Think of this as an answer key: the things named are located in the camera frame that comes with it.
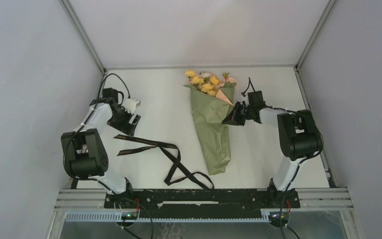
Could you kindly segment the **yellow flower stem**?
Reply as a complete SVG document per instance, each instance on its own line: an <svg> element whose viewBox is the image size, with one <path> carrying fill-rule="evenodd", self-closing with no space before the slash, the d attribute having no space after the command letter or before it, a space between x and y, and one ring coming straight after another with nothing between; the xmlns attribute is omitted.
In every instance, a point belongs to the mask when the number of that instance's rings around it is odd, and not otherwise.
<svg viewBox="0 0 382 239"><path fill-rule="evenodd" d="M210 72L195 72L193 70L185 71L188 79L187 86L193 90L215 97L220 88L221 81Z"/></svg>

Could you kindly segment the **white pink flower stem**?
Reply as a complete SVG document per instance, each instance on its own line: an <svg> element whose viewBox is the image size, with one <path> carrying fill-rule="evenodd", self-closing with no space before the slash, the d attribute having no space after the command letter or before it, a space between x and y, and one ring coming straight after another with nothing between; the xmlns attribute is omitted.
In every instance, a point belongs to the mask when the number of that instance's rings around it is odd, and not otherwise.
<svg viewBox="0 0 382 239"><path fill-rule="evenodd" d="M199 77L200 77L200 80L199 80L200 84L211 83L212 74L210 72L201 72Z"/></svg>

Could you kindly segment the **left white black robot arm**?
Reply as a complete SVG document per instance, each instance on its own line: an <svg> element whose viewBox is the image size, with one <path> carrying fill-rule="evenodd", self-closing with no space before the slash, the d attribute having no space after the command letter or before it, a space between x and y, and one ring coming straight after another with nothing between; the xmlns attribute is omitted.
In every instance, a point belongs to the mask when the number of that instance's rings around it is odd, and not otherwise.
<svg viewBox="0 0 382 239"><path fill-rule="evenodd" d="M116 201L125 208L135 203L136 195L129 180L109 166L109 156L100 133L110 126L122 136L133 137L141 119L135 114L140 104L138 99L126 98L114 88L103 89L90 102L88 114L80 125L61 135L66 173L79 181L96 181L108 194L117 194Z"/></svg>

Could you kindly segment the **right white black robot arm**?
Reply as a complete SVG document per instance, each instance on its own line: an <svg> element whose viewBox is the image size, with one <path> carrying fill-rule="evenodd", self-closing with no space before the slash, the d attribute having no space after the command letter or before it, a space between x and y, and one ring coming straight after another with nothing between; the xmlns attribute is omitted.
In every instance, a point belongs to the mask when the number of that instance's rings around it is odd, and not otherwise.
<svg viewBox="0 0 382 239"><path fill-rule="evenodd" d="M268 202L281 207L294 188L304 162L323 150L323 138L308 109L292 111L266 104L261 91L250 92L248 102L237 102L223 124L244 126L252 120L278 129L282 161L268 186Z"/></svg>

